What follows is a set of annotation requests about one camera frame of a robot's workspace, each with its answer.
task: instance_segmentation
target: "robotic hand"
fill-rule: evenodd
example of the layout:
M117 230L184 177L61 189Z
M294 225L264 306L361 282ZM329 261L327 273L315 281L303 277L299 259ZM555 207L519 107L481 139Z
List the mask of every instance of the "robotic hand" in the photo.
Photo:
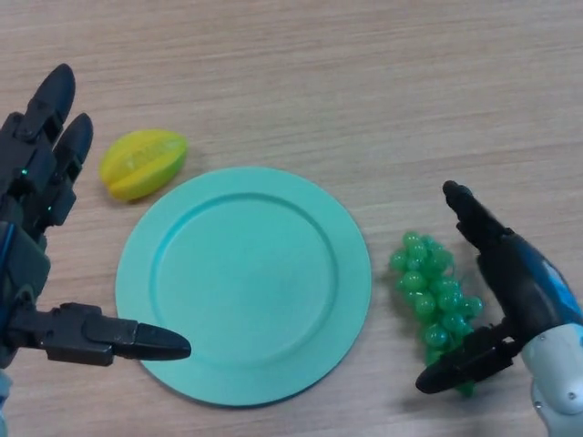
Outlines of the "robotic hand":
M567 282L468 188L448 181L444 193L457 228L480 252L478 267L505 317L467 335L462 346L425 369L417 389L437 393L482 381L520 354L533 376L533 405L548 435L583 435L583 314Z
M60 135L74 96L73 71L61 65L37 89L26 113L11 114L0 128L0 369L19 348L44 350L53 361L97 366L110 365L116 355L187 358L190 344L177 333L107 317L99 307L65 303L36 310L50 270L45 231L62 225L73 207L73 184L93 138L86 114ZM0 409L9 387L0 371Z

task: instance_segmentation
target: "plastic grapes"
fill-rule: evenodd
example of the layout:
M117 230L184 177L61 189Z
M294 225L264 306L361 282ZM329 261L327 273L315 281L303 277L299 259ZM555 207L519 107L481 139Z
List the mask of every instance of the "plastic grapes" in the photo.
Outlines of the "plastic grapes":
M397 292L423 324L421 339L429 366L472 332L471 321L481 314L484 303L477 296L464 296L455 278L454 256L432 236L408 231L402 242L403 247L391 256L389 267L398 274ZM469 397L474 384L456 389Z

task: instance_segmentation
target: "table surface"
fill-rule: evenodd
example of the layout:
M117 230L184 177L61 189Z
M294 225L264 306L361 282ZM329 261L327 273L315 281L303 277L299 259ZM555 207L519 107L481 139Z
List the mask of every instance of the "table surface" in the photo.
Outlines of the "table surface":
M75 208L49 232L43 309L78 300L115 314L124 241L163 193L119 205L97 167L113 140L141 128L188 137L172 187L240 165L320 184L362 227L374 274L361 337L301 396L225 411L168 393L136 362L90 368L21 351L8 369L12 435L546 436L521 362L469 401L416 392L414 330L385 277L405 230L435 234L455 251L467 292L485 296L486 316L498 320L440 191L454 178L581 289L579 0L6 0L0 29L5 114L23 110L44 75L68 62L72 115L86 111L95 125Z

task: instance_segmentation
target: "plastic fruit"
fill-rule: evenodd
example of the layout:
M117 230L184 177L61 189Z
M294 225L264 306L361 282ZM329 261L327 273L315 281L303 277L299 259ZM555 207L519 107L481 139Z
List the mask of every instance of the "plastic fruit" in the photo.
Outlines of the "plastic fruit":
M421 341L427 347L426 365L462 344L473 331L471 320L484 308L476 296L465 297L452 271L454 256L430 235L409 231L403 247L390 258L391 270L398 274L396 288L423 324ZM474 384L456 387L471 396Z
M167 130L139 130L118 139L101 161L99 176L118 200L143 198L176 176L187 153L187 140Z

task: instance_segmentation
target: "teal plate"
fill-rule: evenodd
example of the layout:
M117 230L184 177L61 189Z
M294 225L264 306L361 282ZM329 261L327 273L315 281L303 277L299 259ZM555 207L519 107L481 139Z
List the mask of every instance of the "teal plate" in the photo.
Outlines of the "teal plate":
M313 385L348 352L371 299L350 214L310 181L269 168L208 173L158 201L131 233L118 316L174 330L181 361L144 361L198 401L251 406Z

